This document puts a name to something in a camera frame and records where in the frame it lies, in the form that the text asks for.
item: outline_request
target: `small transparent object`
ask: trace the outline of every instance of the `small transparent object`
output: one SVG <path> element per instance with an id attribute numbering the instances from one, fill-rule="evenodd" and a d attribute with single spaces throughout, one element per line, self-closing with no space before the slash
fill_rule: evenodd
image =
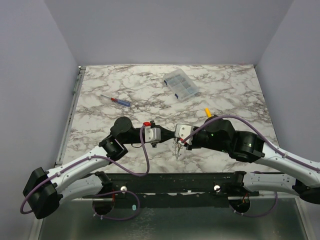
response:
<path id="1" fill-rule="evenodd" d="M 199 88 L 182 69 L 166 74 L 163 81 L 179 101 L 187 100 L 199 92 Z"/>

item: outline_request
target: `wall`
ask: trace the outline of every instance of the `wall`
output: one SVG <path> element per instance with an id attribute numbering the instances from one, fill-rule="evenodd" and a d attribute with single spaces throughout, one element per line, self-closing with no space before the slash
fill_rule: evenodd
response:
<path id="1" fill-rule="evenodd" d="M 292 0 L 45 0 L 80 65 L 257 64 Z"/>
<path id="2" fill-rule="evenodd" d="M 320 1 L 295 0 L 256 67 L 281 147 L 317 162 L 319 44 Z M 320 239 L 320 207 L 311 205 L 309 212 Z"/>
<path id="3" fill-rule="evenodd" d="M 53 167 L 79 69 L 42 0 L 2 1 L 0 33 L 0 236 L 23 240 L 34 217 L 19 213 L 22 190 Z"/>

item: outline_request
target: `screwdriver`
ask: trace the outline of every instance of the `screwdriver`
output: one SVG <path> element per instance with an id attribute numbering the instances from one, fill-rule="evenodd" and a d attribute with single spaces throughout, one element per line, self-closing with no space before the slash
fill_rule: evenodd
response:
<path id="1" fill-rule="evenodd" d="M 103 95 L 103 94 L 101 94 L 100 96 L 105 97 L 107 99 L 111 99 L 112 102 L 115 102 L 117 104 L 120 104 L 120 105 L 123 105 L 123 106 L 126 106 L 126 107 L 130 108 L 130 102 L 128 102 L 128 101 L 119 100 L 119 99 L 116 99 L 116 98 L 113 98 L 113 97 L 110 97 L 110 96 L 106 96 L 106 95 Z"/>

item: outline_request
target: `yellow marker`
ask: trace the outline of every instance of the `yellow marker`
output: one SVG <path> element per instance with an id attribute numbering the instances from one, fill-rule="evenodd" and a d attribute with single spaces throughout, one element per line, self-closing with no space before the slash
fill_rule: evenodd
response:
<path id="1" fill-rule="evenodd" d="M 205 108 L 204 111 L 205 111 L 205 113 L 206 113 L 206 116 L 207 116 L 208 118 L 210 118 L 210 117 L 211 117 L 211 113 L 210 113 L 210 111 L 209 111 L 209 108 Z"/>

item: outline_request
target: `marble surface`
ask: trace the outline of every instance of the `marble surface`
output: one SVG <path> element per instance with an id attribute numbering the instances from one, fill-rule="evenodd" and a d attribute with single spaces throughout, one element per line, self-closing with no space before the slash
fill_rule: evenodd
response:
<path id="1" fill-rule="evenodd" d="M 181 68 L 199 87 L 197 96 L 179 102 L 163 82 L 163 76 Z M 95 147 L 110 133 L 121 116 L 138 128 L 143 122 L 155 123 L 171 131 L 175 124 L 200 126 L 206 120 L 204 109 L 216 115 L 237 115 L 252 123 L 271 142 L 276 135 L 252 65 L 102 65 L 88 66 L 76 106 L 63 163 L 68 163 Z M 131 102 L 131 108 L 113 103 L 100 94 Z M 236 130 L 250 131 L 243 123 L 230 120 Z M 126 146 L 118 162 L 134 172 L 146 171 L 141 148 Z M 146 146 L 150 173 L 199 173 L 234 171 L 273 171 L 255 163 L 237 162 L 228 154 L 209 149 L 181 150 L 178 161 L 173 140 L 152 148 Z M 122 173 L 115 165 L 103 168 Z"/>

